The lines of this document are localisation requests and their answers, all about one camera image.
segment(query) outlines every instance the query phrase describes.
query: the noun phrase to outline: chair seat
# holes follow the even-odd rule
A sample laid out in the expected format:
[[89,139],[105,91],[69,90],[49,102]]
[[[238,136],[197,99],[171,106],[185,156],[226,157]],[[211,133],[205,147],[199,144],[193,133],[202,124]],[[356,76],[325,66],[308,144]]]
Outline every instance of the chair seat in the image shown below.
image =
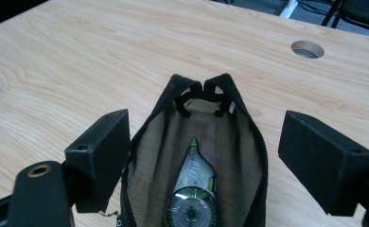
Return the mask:
[[338,13],[351,24],[369,28],[369,0],[344,0]]

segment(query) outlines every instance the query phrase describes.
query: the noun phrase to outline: chair leg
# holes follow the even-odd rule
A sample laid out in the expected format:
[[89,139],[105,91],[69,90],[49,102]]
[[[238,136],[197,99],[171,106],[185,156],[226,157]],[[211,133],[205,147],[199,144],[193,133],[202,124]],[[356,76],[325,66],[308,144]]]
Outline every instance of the chair leg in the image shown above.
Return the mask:
[[329,10],[328,14],[324,18],[323,22],[321,23],[321,26],[327,26],[328,22],[331,20],[332,16],[334,15],[335,11],[338,10],[338,7],[341,5],[342,0],[336,0],[334,4],[332,5],[331,9]]
[[339,16],[339,13],[336,13],[334,22],[332,22],[332,26],[331,26],[332,28],[335,28],[338,25],[339,19],[341,19],[341,17]]

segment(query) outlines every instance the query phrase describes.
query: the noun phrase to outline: light wood surface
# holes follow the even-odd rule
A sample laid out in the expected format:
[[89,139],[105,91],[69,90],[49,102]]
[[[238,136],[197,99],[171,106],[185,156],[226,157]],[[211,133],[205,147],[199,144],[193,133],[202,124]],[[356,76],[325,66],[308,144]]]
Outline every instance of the light wood surface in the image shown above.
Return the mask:
[[[316,60],[292,43],[319,44]],[[328,217],[278,158],[286,110],[311,114],[369,148],[369,37],[211,1],[52,0],[0,25],[0,199],[31,164],[102,115],[129,109],[131,136],[172,74],[229,73],[269,152],[267,226],[360,226]],[[119,207],[119,189],[108,211]],[[77,226],[115,218],[75,214]]]

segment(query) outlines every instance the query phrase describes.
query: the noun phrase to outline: black chair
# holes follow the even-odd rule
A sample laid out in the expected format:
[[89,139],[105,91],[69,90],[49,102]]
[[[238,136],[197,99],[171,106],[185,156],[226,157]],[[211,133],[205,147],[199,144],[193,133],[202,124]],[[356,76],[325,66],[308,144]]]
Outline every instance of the black chair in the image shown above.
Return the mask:
[[327,26],[334,13],[337,14],[332,23],[333,28],[342,19],[347,23],[369,29],[369,0],[335,0],[321,25]]

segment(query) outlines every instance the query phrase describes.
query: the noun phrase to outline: black bag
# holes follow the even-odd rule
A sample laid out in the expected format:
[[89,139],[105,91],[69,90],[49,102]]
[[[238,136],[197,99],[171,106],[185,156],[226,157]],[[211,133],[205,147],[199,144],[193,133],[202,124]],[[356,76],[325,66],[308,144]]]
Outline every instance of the black bag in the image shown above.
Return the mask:
[[131,141],[117,226],[165,226],[167,203],[193,136],[217,173],[219,226],[265,225],[266,147],[232,78],[224,74],[203,87],[172,76]]

